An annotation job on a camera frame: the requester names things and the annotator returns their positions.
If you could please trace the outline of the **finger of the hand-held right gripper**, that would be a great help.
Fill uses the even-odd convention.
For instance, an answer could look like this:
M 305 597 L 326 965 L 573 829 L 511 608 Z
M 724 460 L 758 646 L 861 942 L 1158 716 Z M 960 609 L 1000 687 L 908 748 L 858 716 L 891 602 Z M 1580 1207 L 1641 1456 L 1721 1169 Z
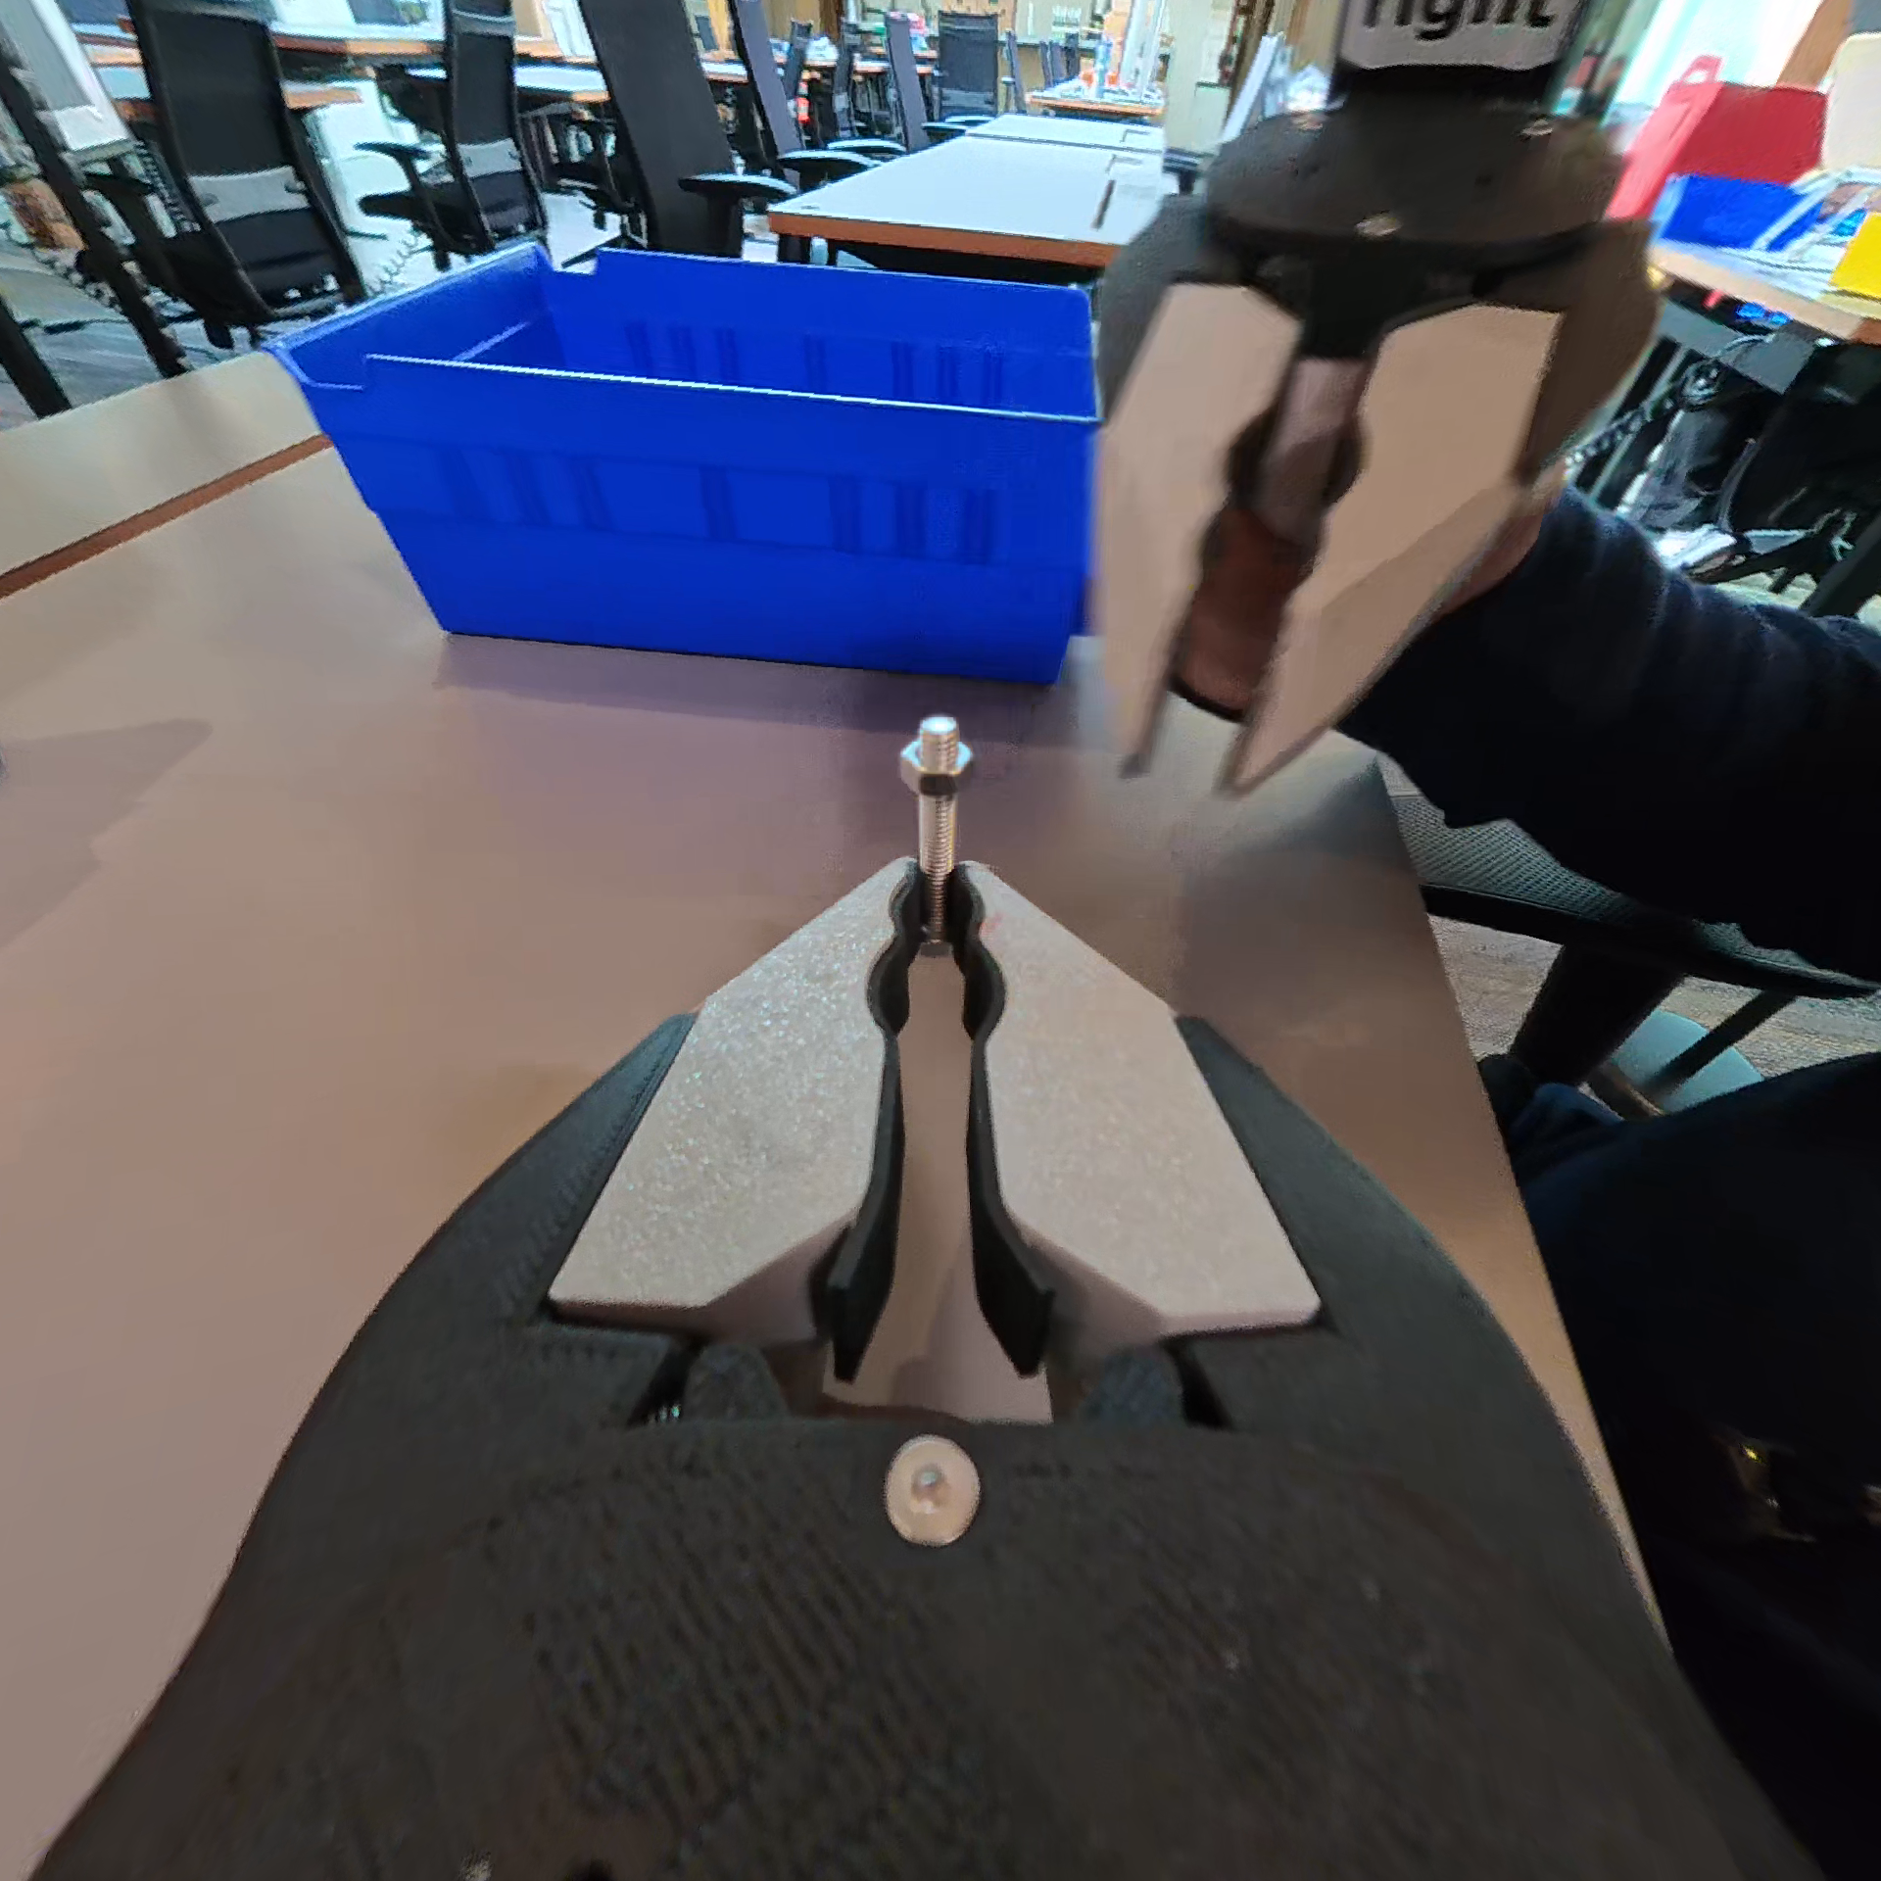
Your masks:
M 1257 706 L 1222 765 L 1254 792 L 1333 730 L 1514 520 L 1561 317 L 1464 304 L 1380 339 L 1360 473 L 1292 592 Z
M 1097 443 L 1092 639 L 1122 775 L 1153 761 L 1237 443 L 1275 407 L 1301 320 L 1247 289 L 1162 292 Z

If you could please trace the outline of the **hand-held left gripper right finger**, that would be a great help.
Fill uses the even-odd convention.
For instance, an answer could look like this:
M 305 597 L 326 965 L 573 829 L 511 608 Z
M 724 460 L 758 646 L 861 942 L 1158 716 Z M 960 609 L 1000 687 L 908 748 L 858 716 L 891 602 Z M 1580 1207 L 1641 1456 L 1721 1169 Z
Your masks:
M 1319 1315 L 1184 1028 L 968 862 L 954 942 L 970 1037 L 968 1188 L 981 1319 L 1018 1378 Z

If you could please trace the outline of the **black chair with grey cushion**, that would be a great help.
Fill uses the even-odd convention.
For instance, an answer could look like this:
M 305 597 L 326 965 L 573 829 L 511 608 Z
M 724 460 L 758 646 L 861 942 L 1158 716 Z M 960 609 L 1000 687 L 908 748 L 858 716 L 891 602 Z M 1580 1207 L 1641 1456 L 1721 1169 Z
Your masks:
M 134 256 L 218 350 L 366 297 L 337 199 L 253 3 L 129 3 L 154 151 L 177 199 L 159 232 L 121 199 Z

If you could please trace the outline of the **silver metal bolt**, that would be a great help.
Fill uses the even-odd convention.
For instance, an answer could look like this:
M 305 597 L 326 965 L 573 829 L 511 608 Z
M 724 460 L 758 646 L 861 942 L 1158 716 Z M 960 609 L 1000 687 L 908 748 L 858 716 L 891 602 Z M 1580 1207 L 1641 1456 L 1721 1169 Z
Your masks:
M 916 738 L 960 738 L 960 727 L 950 716 L 929 716 L 916 727 Z M 956 799 L 954 797 L 915 797 L 916 799 L 916 870 L 921 870 L 921 924 L 925 947 L 946 947 L 950 920 L 950 882 L 956 870 Z

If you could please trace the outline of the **person's right forearm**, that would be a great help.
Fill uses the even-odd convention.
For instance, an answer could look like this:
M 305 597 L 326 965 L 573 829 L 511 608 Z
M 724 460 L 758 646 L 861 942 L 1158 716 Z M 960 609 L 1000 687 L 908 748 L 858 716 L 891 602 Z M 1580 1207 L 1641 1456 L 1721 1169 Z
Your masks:
M 1876 630 L 1667 571 L 1561 495 L 1340 721 L 1455 827 L 1876 985 Z

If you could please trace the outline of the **small blue box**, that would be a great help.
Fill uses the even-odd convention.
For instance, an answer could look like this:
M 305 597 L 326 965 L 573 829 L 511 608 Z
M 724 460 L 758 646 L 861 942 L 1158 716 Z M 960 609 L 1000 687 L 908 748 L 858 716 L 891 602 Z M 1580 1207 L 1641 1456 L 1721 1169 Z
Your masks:
M 1686 250 L 1796 256 L 1862 214 L 1859 190 L 1729 177 L 1673 177 L 1652 208 L 1652 237 Z

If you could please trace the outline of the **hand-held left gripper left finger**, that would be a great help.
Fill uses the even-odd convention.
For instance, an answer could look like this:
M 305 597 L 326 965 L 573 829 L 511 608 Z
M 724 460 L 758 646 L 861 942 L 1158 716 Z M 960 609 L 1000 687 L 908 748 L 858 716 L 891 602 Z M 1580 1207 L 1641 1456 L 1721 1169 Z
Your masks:
M 550 1282 L 560 1322 L 819 1348 L 858 1381 L 898 1279 L 916 954 L 898 859 L 696 1005 Z

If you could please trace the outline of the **cluttered wooden-edged table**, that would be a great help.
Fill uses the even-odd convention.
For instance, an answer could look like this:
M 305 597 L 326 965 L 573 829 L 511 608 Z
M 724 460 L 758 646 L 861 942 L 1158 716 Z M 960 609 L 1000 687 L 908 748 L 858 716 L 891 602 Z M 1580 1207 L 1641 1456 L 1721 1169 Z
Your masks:
M 1667 242 L 1648 244 L 1648 268 L 1701 295 L 1771 309 L 1827 339 L 1876 346 L 1876 297 L 1836 292 L 1825 276 Z

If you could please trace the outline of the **red plastic item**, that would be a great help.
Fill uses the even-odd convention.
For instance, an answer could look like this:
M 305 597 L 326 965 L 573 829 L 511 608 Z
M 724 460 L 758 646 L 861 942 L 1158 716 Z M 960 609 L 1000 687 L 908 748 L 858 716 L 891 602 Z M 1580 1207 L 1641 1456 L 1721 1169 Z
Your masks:
M 1721 58 L 1696 58 L 1634 131 L 1609 216 L 1646 220 L 1680 177 L 1789 185 L 1817 165 L 1821 135 L 1821 88 L 1755 88 L 1727 80 Z

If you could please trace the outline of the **person's leg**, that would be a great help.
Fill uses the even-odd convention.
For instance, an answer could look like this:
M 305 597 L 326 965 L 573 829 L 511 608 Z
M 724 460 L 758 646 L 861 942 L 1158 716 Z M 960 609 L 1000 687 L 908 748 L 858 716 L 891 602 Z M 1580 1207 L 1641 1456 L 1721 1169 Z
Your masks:
M 1876 1877 L 1876 1057 L 1497 1126 L 1686 1677 L 1827 1877 Z

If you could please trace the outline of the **blue plastic bin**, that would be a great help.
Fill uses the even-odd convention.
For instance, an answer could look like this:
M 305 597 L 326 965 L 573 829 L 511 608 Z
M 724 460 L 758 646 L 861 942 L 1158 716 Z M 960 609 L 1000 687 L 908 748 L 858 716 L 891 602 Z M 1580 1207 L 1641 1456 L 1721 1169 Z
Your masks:
M 450 639 L 1055 687 L 1074 289 L 505 250 L 266 343 Z

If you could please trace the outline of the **grey table with wooden edge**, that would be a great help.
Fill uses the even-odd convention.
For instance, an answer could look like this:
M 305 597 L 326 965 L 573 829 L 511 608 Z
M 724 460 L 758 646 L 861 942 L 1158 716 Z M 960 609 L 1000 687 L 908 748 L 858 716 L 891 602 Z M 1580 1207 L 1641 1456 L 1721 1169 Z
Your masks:
M 1097 115 L 1048 115 L 1048 114 L 1000 114 L 981 128 L 970 128 L 968 137 L 1005 142 L 1005 143 L 1048 143 L 1065 151 L 1097 151 L 1097 156 L 1145 156 L 1162 158 L 1162 128 L 1137 121 L 1097 121 Z
M 2 599 L 330 450 L 266 350 L 2 432 Z
M 1162 146 L 981 137 L 976 131 L 766 209 L 779 242 L 874 271 L 1089 289 L 1180 193 Z

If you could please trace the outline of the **black bags under table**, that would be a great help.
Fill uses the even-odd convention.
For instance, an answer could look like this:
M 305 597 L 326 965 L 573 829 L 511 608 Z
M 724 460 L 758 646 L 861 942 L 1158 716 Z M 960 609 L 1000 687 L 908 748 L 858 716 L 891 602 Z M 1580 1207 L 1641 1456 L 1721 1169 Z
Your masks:
M 1876 592 L 1876 346 L 1688 320 L 1648 343 L 1568 469 L 1696 581 L 1805 581 L 1821 613 Z

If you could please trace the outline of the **person's right hand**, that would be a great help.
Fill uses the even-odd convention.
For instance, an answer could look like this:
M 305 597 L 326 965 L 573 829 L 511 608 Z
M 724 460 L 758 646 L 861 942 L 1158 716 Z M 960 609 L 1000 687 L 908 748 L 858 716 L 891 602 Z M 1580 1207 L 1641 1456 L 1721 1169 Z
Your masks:
M 1202 574 L 1172 641 L 1170 694 L 1218 721 L 1244 721 L 1310 571 L 1313 545 L 1282 536 L 1247 506 L 1225 506 L 1202 545 Z

